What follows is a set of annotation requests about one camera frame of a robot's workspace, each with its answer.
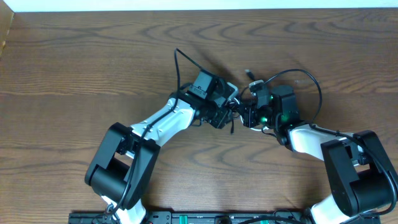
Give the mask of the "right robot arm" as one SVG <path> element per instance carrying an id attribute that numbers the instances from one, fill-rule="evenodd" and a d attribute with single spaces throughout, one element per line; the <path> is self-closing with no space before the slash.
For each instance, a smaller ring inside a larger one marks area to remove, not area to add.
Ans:
<path id="1" fill-rule="evenodd" d="M 372 223 L 395 209 L 397 172 L 375 132 L 342 133 L 302 120 L 291 86 L 248 88 L 255 100 L 240 104 L 243 124 L 261 125 L 280 145 L 325 165 L 331 194 L 310 208 L 313 223 Z"/>

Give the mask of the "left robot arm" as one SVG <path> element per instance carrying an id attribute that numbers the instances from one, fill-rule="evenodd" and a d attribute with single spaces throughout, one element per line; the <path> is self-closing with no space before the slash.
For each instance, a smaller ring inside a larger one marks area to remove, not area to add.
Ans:
<path id="1" fill-rule="evenodd" d="M 160 148 L 196 120 L 217 129 L 232 120 L 235 85 L 201 70 L 187 88 L 172 93 L 163 108 L 140 123 L 114 123 L 107 130 L 85 175 L 85 183 L 108 204 L 92 223 L 143 221 L 146 210 L 141 198 Z"/>

